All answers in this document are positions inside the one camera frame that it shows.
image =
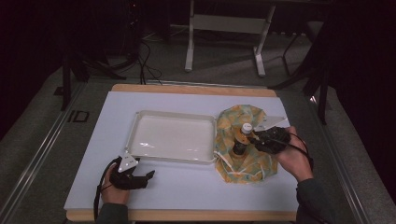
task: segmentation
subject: metal stand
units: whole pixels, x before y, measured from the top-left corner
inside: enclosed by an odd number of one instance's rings
[[[322,62],[318,68],[311,69],[309,71],[298,71],[296,75],[290,79],[281,82],[275,86],[267,87],[269,90],[282,90],[285,87],[303,79],[309,77],[307,83],[303,88],[303,93],[307,96],[313,96],[317,89],[320,87],[320,96],[318,102],[318,117],[323,124],[326,124],[325,109],[327,99],[327,89],[329,80],[329,66],[327,62]]]
[[[236,18],[223,16],[210,16],[202,14],[194,14],[194,0],[191,0],[190,5],[190,31],[189,31],[189,46],[187,48],[186,65],[184,67],[186,72],[192,71],[192,62],[194,54],[194,29],[212,30],[224,32],[238,32],[247,34],[260,35],[260,43],[253,48],[253,53],[256,60],[257,71],[260,77],[265,76],[264,65],[262,62],[262,46],[265,38],[268,35],[268,30],[271,25],[272,18],[275,12],[275,5],[271,5],[266,19],[251,19],[251,18]]]

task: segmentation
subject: black curtain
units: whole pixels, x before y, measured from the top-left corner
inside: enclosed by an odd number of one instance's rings
[[[66,52],[78,50],[102,62],[106,55],[88,0],[6,0],[0,10],[1,139]],[[81,62],[72,64],[78,78],[86,79]]]
[[[330,85],[396,202],[395,15],[396,5],[390,1],[335,7],[313,48],[319,55],[328,54]]]

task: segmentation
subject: bottle cap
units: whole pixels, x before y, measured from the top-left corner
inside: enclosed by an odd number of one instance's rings
[[[249,123],[244,123],[244,125],[242,125],[241,131],[242,131],[242,133],[248,134],[248,133],[251,132],[252,129],[253,129],[253,127],[251,126],[251,124],[249,124]]]

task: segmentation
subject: metal rail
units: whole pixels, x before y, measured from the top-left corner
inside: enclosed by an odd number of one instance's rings
[[[316,103],[314,97],[313,99],[314,100],[307,99],[310,112],[312,113],[313,118],[317,120],[316,124],[319,126],[319,129],[325,138],[325,144],[330,149],[329,153],[331,156],[332,166],[335,170],[335,173],[337,174],[338,179],[340,180],[341,188],[346,195],[346,199],[352,210],[353,216],[355,217],[357,223],[371,223],[366,211],[363,208],[363,205],[361,204],[361,200],[359,199],[359,196],[355,188],[353,187],[352,181],[350,180],[350,176],[347,172],[347,168],[342,161],[339,149],[332,140],[332,135],[330,134],[330,131],[326,126],[321,125],[321,121],[318,117],[318,104]]]
[[[86,83],[77,83],[77,86],[73,91],[70,104],[68,104],[67,108],[64,111],[61,111],[58,118],[55,120],[54,124],[49,130],[49,133],[42,142],[40,148],[37,150],[35,156],[32,158],[32,160],[26,166],[25,170],[22,172],[17,184],[13,188],[12,192],[9,194],[6,203],[0,211],[1,224],[8,223],[17,211],[24,195],[35,180],[38,171],[40,170],[42,164],[50,153],[50,150],[52,149],[53,144],[55,143],[59,133],[61,132],[62,127],[66,123],[66,118],[71,112],[71,107],[73,103],[77,100],[79,94],[85,88],[85,86]]]

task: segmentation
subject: hand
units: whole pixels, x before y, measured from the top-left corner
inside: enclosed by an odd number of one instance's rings
[[[108,168],[105,175],[105,183],[102,185],[102,200],[103,203],[120,203],[127,204],[129,201],[129,190],[117,189],[110,183],[110,174],[116,164],[113,164]]]
[[[292,126],[286,128],[286,131],[297,135],[296,129]],[[290,144],[306,151],[304,143],[293,134],[290,135]],[[285,150],[275,154],[274,157],[286,171],[297,179],[298,182],[314,177],[308,158],[300,151],[291,147],[286,147]]]

